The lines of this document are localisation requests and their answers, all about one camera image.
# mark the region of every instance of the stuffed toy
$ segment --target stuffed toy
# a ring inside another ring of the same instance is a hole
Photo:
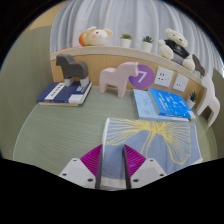
[[[189,71],[195,70],[195,64],[192,55],[185,48],[188,41],[178,31],[166,29],[167,40],[159,40],[159,51],[162,57],[172,60]]]
[[[79,36],[79,43],[82,46],[103,46],[112,35],[109,29],[100,30],[93,26]]]

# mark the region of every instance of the book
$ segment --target book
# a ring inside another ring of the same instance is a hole
[[[92,86],[89,82],[82,87],[79,81],[74,81],[70,86],[64,82],[54,82],[37,98],[41,105],[78,106],[82,104]]]
[[[191,108],[187,105],[182,96],[164,92],[157,89],[148,88],[158,115],[191,118]]]
[[[102,189],[126,188],[124,144],[146,159],[155,159],[167,175],[203,161],[196,125],[190,122],[107,118],[102,144]]]
[[[154,103],[147,91],[133,89],[133,93],[137,108],[137,118],[139,120],[189,121],[187,118],[158,115]]]

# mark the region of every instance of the curtain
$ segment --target curtain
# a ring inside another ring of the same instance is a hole
[[[150,36],[154,40],[151,53],[157,55],[157,41],[165,40],[164,31],[171,28],[188,40],[186,50],[199,58],[210,77],[213,68],[223,74],[222,59],[203,30],[182,11],[159,0],[70,0],[54,19],[50,52],[80,46],[79,35],[92,26],[113,31],[106,46],[119,46],[120,36],[128,33],[131,48],[140,50],[143,36]]]

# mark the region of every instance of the wall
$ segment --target wall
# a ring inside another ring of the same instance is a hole
[[[53,82],[49,40],[51,27],[23,33],[12,46],[0,73],[0,149],[13,159],[19,131],[36,98]]]
[[[216,69],[213,72],[213,83],[215,95],[220,102],[220,112],[212,128],[216,137],[218,158],[224,158],[224,78]]]

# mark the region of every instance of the white toy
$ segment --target white toy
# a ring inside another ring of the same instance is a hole
[[[100,30],[93,26],[79,36],[79,43],[82,46],[103,46],[112,35],[109,29]]]
[[[215,96],[214,84],[208,75],[204,76],[201,79],[201,84],[206,88],[206,90],[205,95],[203,96],[196,111],[197,114],[200,115],[205,110],[206,107],[209,107],[211,109],[212,112],[208,118],[208,126],[210,127],[219,114],[220,103]]]
[[[188,41],[178,31],[166,29],[165,33],[167,35],[167,40],[158,41],[161,56],[193,72],[195,70],[195,64],[192,55],[185,50]]]

